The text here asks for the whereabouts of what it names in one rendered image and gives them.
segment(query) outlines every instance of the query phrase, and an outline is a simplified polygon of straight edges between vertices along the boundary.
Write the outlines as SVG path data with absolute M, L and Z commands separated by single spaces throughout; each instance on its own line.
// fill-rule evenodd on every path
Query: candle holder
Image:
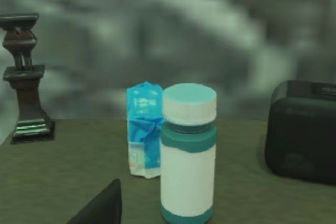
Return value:
M 16 90 L 19 107 L 11 144 L 54 139 L 53 120 L 41 107 L 38 86 L 45 65 L 33 65 L 31 51 L 37 38 L 30 31 L 38 14 L 0 15 L 0 28 L 6 31 L 3 47 L 14 57 L 15 66 L 7 67 L 3 80 Z

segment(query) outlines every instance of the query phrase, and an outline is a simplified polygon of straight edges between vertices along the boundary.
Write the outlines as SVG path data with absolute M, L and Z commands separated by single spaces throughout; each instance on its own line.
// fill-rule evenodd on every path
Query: table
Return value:
M 266 123 L 217 121 L 210 223 L 330 224 L 336 188 L 272 175 L 260 164 Z M 121 179 L 123 224 L 164 223 L 159 179 L 130 175 L 126 121 L 61 120 L 55 140 L 0 146 L 0 223 L 63 224 Z

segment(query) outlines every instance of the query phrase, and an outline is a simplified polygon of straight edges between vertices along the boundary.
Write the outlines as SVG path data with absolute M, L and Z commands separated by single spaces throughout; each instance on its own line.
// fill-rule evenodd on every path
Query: blue and white package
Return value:
M 132 175 L 154 178 L 160 175 L 160 131 L 162 88 L 144 82 L 127 89 L 127 136 Z

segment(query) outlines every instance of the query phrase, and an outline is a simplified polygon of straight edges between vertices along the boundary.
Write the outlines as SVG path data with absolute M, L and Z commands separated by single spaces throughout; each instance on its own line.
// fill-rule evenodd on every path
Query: black electronic device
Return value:
M 292 80 L 275 88 L 264 158 L 277 175 L 336 184 L 336 85 Z
M 116 179 L 67 224 L 120 224 L 121 214 L 121 184 Z

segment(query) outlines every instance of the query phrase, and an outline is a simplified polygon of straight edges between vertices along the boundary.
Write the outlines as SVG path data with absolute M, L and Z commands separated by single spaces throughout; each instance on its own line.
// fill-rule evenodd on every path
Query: black object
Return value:
M 121 214 L 121 184 L 116 179 L 67 224 L 120 224 Z
M 276 87 L 264 156 L 277 175 L 336 184 L 336 85 L 287 81 Z
M 44 65 L 33 65 L 31 51 L 37 38 L 30 31 L 38 14 L 14 14 L 0 16 L 0 28 L 7 33 L 3 41 L 14 57 L 14 67 L 7 67 L 3 80 L 16 90 L 19 118 L 12 136 L 12 144 L 52 140 L 54 122 L 42 109 L 38 86 L 44 75 Z

